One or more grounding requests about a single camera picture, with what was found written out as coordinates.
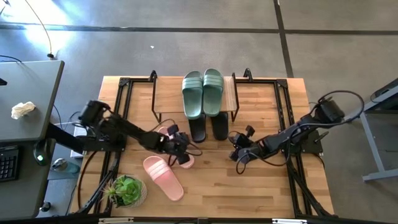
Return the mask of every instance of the wooden shelf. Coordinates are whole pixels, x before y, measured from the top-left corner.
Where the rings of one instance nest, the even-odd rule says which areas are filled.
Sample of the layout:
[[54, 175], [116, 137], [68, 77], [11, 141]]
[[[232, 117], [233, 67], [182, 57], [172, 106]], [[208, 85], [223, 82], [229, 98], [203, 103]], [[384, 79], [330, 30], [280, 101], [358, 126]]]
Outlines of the wooden shelf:
[[[183, 113], [183, 77], [157, 77], [155, 91], [155, 113]], [[233, 77], [224, 77], [221, 111], [236, 111], [236, 95]]]

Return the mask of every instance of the keyboard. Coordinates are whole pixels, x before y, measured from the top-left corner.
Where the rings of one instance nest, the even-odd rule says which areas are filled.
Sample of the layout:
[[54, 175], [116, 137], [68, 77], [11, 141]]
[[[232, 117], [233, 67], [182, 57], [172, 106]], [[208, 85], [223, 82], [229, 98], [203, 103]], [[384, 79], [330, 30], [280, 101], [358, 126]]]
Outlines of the keyboard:
[[18, 146], [0, 147], [0, 182], [18, 178]]

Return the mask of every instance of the green slide sandal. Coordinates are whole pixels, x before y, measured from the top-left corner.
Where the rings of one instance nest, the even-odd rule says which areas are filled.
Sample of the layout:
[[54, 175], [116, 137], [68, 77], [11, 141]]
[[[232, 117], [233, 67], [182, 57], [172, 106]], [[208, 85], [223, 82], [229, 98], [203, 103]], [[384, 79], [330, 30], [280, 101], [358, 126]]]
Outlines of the green slide sandal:
[[201, 73], [193, 71], [182, 80], [182, 98], [184, 113], [188, 119], [200, 117], [203, 95], [203, 80]]
[[203, 79], [203, 111], [209, 117], [217, 116], [221, 109], [224, 78], [213, 68], [205, 71]]

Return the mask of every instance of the concrete floor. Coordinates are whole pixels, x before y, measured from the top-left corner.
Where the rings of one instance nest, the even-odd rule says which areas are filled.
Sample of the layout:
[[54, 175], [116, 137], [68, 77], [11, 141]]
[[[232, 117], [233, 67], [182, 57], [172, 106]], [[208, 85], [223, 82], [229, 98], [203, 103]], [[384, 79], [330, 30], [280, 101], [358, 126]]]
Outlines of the concrete floor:
[[[37, 23], [23, 4], [11, 1], [0, 22]], [[45, 24], [104, 27], [278, 29], [272, 0], [30, 0]], [[395, 0], [279, 0], [286, 29], [398, 30]], [[104, 75], [185, 75], [215, 67], [224, 74], [249, 67], [255, 77], [286, 77], [279, 34], [49, 31], [53, 51], [66, 63], [56, 106], [65, 121], [98, 96]], [[286, 36], [294, 77], [304, 78], [310, 101], [337, 89], [371, 93], [397, 78], [396, 35]], [[47, 60], [44, 31], [0, 30], [0, 53], [23, 61]], [[354, 98], [336, 96], [348, 112]], [[398, 178], [368, 184], [376, 171], [361, 125], [330, 130], [323, 140], [326, 175], [335, 213], [345, 218], [398, 222]], [[69, 152], [58, 148], [56, 156]], [[52, 174], [50, 179], [59, 178]], [[76, 180], [51, 180], [46, 200], [63, 215]], [[55, 194], [65, 189], [65, 194]]]

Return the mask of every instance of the plant pot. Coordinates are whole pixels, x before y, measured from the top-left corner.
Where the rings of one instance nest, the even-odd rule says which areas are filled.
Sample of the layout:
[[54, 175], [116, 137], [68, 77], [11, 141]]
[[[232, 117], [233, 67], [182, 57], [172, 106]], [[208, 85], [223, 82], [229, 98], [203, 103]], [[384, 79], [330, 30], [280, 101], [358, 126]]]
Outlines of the plant pot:
[[[124, 176], [126, 176], [126, 178], [138, 180], [139, 182], [141, 182], [141, 197], [140, 197], [140, 199], [139, 199], [138, 201], [136, 201], [136, 202], [134, 202], [134, 203], [131, 203], [131, 204], [129, 204], [129, 205], [120, 205], [120, 206], [118, 206], [118, 208], [131, 208], [131, 207], [134, 208], [134, 207], [138, 207], [138, 206], [140, 206], [142, 203], [144, 203], [145, 199], [147, 198], [147, 192], [148, 192], [148, 191], [147, 191], [147, 186], [145, 185], [144, 181], [142, 181], [141, 179], [138, 179], [138, 178], [136, 178], [136, 177], [131, 177], [131, 176], [128, 176], [128, 175], [124, 175]], [[119, 178], [121, 178], [121, 177], [123, 177], [123, 176], [118, 177], [118, 178], [112, 183], [112, 186], [113, 186], [113, 187], [114, 187], [116, 181], [117, 181]]]

